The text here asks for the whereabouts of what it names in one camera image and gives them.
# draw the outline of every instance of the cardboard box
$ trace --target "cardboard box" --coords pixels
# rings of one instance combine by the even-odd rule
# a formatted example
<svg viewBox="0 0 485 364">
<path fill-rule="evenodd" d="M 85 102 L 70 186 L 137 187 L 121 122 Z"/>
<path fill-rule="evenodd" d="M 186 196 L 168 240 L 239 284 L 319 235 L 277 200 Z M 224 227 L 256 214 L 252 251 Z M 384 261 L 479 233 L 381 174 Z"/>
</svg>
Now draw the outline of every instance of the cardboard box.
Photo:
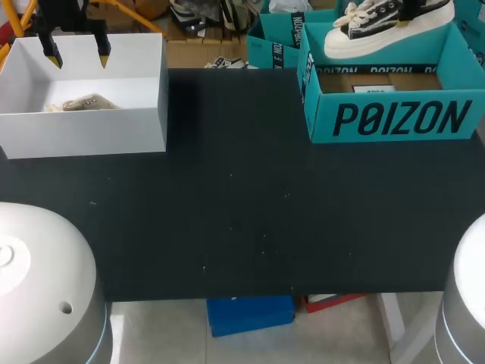
<svg viewBox="0 0 485 364">
<path fill-rule="evenodd" d="M 449 140 L 472 135 L 485 112 L 485 71 L 455 24 L 345 60 L 324 54 L 323 42 L 331 29 L 332 24 L 306 24 L 300 49 L 297 75 L 313 143 Z M 362 80 L 359 73 L 373 75 Z M 395 90 L 383 89 L 383 83 Z M 359 85 L 371 88 L 356 90 Z"/>
<path fill-rule="evenodd" d="M 164 152 L 167 71 L 161 34 L 108 35 L 101 66 L 94 36 L 56 36 L 64 65 L 37 38 L 18 38 L 0 73 L 0 146 L 9 159 Z M 119 109 L 46 112 L 98 93 Z"/>
<path fill-rule="evenodd" d="M 456 1 L 455 22 L 478 63 L 485 67 L 485 4 L 477 0 Z"/>
<path fill-rule="evenodd" d="M 246 37 L 225 39 L 220 28 L 208 28 L 205 38 L 188 37 L 170 19 L 167 25 L 167 66 L 169 68 L 203 68 L 219 56 L 246 62 Z"/>
<path fill-rule="evenodd" d="M 264 39 L 258 20 L 247 36 L 249 64 L 257 68 L 296 68 L 299 50 Z"/>
<path fill-rule="evenodd" d="M 318 0 L 320 10 L 305 13 L 272 14 L 270 0 L 264 0 L 260 18 L 264 37 L 270 42 L 300 48 L 304 23 L 332 23 L 343 13 L 344 0 Z"/>
<path fill-rule="evenodd" d="M 120 0 L 120 2 L 128 8 L 135 10 L 133 0 Z M 86 15 L 89 19 L 106 20 L 106 26 L 111 32 L 127 31 L 135 24 L 135 20 L 132 17 L 105 2 L 89 4 L 86 8 Z"/>
<path fill-rule="evenodd" d="M 146 20 L 157 19 L 169 6 L 169 0 L 135 0 L 136 12 Z"/>
</svg>

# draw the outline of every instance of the white cardboard box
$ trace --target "white cardboard box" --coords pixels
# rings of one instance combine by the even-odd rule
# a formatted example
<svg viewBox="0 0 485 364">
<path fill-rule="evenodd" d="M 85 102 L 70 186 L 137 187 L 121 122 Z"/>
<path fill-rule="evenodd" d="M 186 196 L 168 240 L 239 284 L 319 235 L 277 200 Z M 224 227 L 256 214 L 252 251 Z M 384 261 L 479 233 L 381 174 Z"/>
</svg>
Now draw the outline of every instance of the white cardboard box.
<svg viewBox="0 0 485 364">
<path fill-rule="evenodd" d="M 38 38 L 19 38 L 0 73 L 0 146 L 9 159 L 164 152 L 168 79 L 161 34 L 111 34 L 101 66 L 94 36 L 56 36 L 58 69 Z M 120 109 L 47 112 L 98 93 Z"/>
</svg>

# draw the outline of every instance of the dark tabletop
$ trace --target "dark tabletop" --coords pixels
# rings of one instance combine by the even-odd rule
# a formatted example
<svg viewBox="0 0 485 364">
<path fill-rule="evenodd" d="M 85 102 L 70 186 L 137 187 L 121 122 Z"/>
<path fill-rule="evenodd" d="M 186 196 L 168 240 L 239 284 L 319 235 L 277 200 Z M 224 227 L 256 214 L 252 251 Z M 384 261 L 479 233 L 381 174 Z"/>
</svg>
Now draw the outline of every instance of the dark tabletop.
<svg viewBox="0 0 485 364">
<path fill-rule="evenodd" d="M 294 71 L 170 82 L 167 153 L 0 160 L 0 200 L 76 225 L 108 300 L 444 288 L 485 212 L 476 134 L 313 145 Z"/>
</svg>

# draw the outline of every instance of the brown cardboard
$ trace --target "brown cardboard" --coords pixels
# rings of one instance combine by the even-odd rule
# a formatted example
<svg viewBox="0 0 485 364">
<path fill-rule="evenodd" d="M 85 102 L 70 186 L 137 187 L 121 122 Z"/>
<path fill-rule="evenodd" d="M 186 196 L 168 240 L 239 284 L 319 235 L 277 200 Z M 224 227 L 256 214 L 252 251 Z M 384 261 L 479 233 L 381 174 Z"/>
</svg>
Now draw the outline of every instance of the brown cardboard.
<svg viewBox="0 0 485 364">
<path fill-rule="evenodd" d="M 333 9 L 336 6 L 336 0 L 311 0 L 310 5 L 314 10 Z"/>
<path fill-rule="evenodd" d="M 128 8 L 135 10 L 133 0 L 119 1 Z M 86 8 L 86 15 L 89 19 L 106 20 L 106 26 L 110 31 L 129 30 L 135 24 L 135 20 L 131 16 L 126 15 L 120 9 L 105 2 L 89 4 Z"/>
<path fill-rule="evenodd" d="M 170 6 L 169 0 L 135 0 L 136 12 L 146 20 L 160 17 Z"/>
<path fill-rule="evenodd" d="M 346 74 L 319 74 L 321 92 L 323 93 L 351 93 L 349 77 Z"/>
<path fill-rule="evenodd" d="M 323 93 L 352 93 L 353 86 L 393 85 L 396 91 L 442 89 L 436 74 L 319 74 Z"/>
<path fill-rule="evenodd" d="M 349 74 L 352 86 L 390 85 L 389 74 Z"/>
<path fill-rule="evenodd" d="M 390 74 L 390 79 L 396 91 L 442 89 L 436 74 Z"/>
<path fill-rule="evenodd" d="M 203 68 L 207 63 L 222 56 L 229 59 L 248 60 L 246 44 L 190 44 L 167 42 L 167 65 L 169 68 Z"/>
<path fill-rule="evenodd" d="M 220 27 L 205 30 L 205 37 L 187 36 L 170 19 L 167 25 L 167 65 L 169 68 L 203 68 L 219 56 L 248 60 L 246 36 L 224 38 Z"/>
</svg>

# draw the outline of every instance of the teal shoe box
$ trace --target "teal shoe box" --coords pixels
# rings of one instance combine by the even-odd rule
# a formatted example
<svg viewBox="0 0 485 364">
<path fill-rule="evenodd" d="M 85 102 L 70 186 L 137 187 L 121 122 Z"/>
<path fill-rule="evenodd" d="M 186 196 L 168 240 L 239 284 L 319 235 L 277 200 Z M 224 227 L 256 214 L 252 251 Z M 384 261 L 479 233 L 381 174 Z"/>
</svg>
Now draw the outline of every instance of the teal shoe box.
<svg viewBox="0 0 485 364">
<path fill-rule="evenodd" d="M 272 14 L 269 11 L 269 1 L 264 0 L 259 15 L 265 39 L 297 49 L 300 48 L 303 24 L 305 22 L 333 23 L 339 17 L 339 14 L 343 14 L 345 9 L 343 3 L 346 2 L 346 0 L 330 0 L 327 10 Z"/>
<path fill-rule="evenodd" d="M 300 48 L 297 76 L 313 143 L 470 138 L 485 111 L 485 71 L 455 24 L 345 61 L 324 54 L 331 29 L 306 24 Z M 442 89 L 323 94 L 318 72 L 436 72 Z"/>
<path fill-rule="evenodd" d="M 485 67 L 485 4 L 480 0 L 456 1 L 455 22 L 478 63 Z"/>
<path fill-rule="evenodd" d="M 297 68 L 299 49 L 264 39 L 263 27 L 258 20 L 247 36 L 248 60 L 257 68 Z"/>
</svg>

